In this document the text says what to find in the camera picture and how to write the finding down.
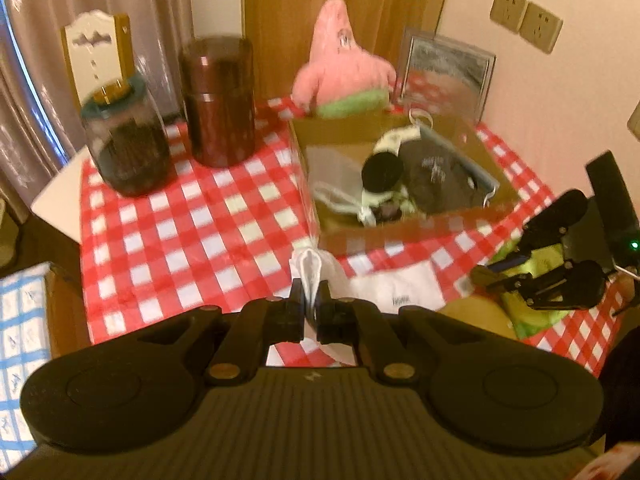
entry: maroon cylinder container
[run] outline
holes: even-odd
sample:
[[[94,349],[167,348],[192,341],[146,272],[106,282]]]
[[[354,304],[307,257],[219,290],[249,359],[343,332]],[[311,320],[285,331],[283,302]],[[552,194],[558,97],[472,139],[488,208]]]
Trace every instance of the maroon cylinder container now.
[[[211,36],[180,54],[182,94],[194,158],[228,168],[255,151],[254,67],[251,42]]]

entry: screw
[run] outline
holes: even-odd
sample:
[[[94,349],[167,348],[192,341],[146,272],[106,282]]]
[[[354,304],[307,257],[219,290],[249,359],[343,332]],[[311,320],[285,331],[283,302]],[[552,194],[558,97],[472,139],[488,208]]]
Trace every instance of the screw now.
[[[389,379],[411,379],[415,375],[415,368],[407,363],[391,363],[382,371]]]
[[[217,363],[209,368],[209,375],[214,379],[228,381],[240,375],[240,367],[233,363]]]

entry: wall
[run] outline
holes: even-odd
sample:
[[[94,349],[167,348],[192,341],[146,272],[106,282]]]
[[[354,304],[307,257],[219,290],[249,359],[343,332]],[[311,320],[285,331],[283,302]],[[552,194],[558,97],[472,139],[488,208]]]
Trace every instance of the wall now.
[[[497,55],[484,121],[554,192],[591,192],[584,164],[609,149],[640,210],[640,0],[530,0],[564,19],[549,55],[489,20],[493,0],[446,0],[438,32]]]
[[[242,0],[191,0],[196,36],[242,34]]]

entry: glass jar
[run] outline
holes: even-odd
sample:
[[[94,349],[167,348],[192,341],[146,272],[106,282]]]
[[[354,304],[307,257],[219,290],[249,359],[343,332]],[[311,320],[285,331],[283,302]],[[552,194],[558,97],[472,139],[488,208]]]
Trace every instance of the glass jar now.
[[[140,74],[102,87],[84,103],[80,117],[96,168],[114,190],[140,196],[166,182],[169,144]]]

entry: floor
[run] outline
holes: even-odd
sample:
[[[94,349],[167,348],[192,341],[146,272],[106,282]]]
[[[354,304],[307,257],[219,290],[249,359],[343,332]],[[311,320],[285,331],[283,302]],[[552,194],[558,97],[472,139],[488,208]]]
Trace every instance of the floor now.
[[[0,269],[0,278],[42,262],[53,262],[78,286],[82,284],[80,245],[36,215],[20,226],[16,255],[11,264]]]

